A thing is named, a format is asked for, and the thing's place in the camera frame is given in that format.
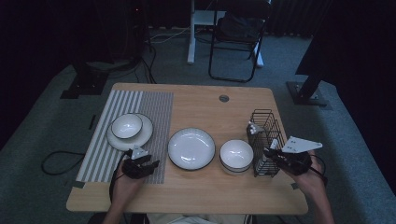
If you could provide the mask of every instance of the stand foot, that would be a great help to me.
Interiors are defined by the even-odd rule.
[[[323,99],[319,89],[316,89],[311,97],[304,98],[299,94],[301,87],[304,85],[303,82],[286,82],[286,85],[296,105],[318,105],[322,109],[332,109],[329,101]]]
[[[69,90],[64,91],[61,99],[77,99],[80,95],[100,95],[106,85],[108,73],[100,71],[91,71],[93,81],[89,85],[80,86],[78,84],[78,76],[75,77]]]

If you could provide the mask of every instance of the person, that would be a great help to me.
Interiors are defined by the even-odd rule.
[[[315,170],[321,172],[321,166],[317,161],[317,158],[315,157],[315,152],[309,151],[309,154],[314,155],[311,157],[312,159],[312,165],[311,167],[314,168]],[[300,190],[302,193],[313,202],[313,205],[315,206],[315,223],[320,223],[320,224],[333,224],[334,219],[332,216],[332,208],[329,202],[329,199],[327,197],[325,185],[322,181],[322,179],[313,172],[312,170],[308,170],[307,173],[302,174],[302,175],[292,175],[289,174],[288,172],[285,172],[287,175],[289,175],[299,186]],[[122,217],[122,214],[124,210],[126,209],[126,206],[128,203],[134,198],[134,196],[137,194],[139,189],[143,186],[143,183],[145,181],[145,178],[141,179],[132,179],[129,178],[126,175],[123,175],[121,168],[118,170],[117,176],[120,176],[120,178],[115,182],[114,185],[114,190],[113,190],[113,201],[112,204],[110,205],[105,219],[103,221],[103,224],[116,224],[120,223],[120,219]],[[212,219],[219,219],[219,216],[215,216]],[[207,224],[212,224],[215,222],[210,221],[205,221],[206,216],[198,216],[198,217],[175,217],[175,215],[157,215],[152,218],[148,217],[150,220],[150,224],[156,224],[156,223],[168,223],[169,221],[166,222],[161,222],[157,221],[152,223],[152,220],[155,219],[163,219],[166,217],[167,220],[169,219],[176,219],[171,223],[194,223],[193,221],[195,220],[195,223],[207,223]],[[239,218],[241,220],[240,223],[244,222],[244,217],[235,215],[230,215],[229,217],[226,217],[228,219],[231,219],[235,221],[236,218]]]

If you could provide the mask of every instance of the metal basket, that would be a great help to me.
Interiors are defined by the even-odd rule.
[[[276,149],[281,149],[285,145],[279,124],[270,109],[255,109],[251,114],[250,121],[260,127],[258,132],[251,133],[250,124],[247,126],[248,143],[254,152],[254,176],[270,175],[273,177],[279,168],[271,159],[264,156],[263,151],[266,147],[271,146],[274,139],[278,142]]]

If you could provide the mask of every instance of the chair backrest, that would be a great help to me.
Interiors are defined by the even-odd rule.
[[[215,10],[229,11],[239,17],[267,21],[271,14],[271,0],[216,0]]]

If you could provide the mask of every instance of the gray placemat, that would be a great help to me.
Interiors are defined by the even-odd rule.
[[[77,181],[110,182],[122,151],[116,150],[107,142],[107,128],[120,115],[140,113],[152,121],[154,130],[142,148],[152,155],[151,161],[161,161],[146,183],[163,184],[172,103],[172,92],[111,91],[81,164]]]

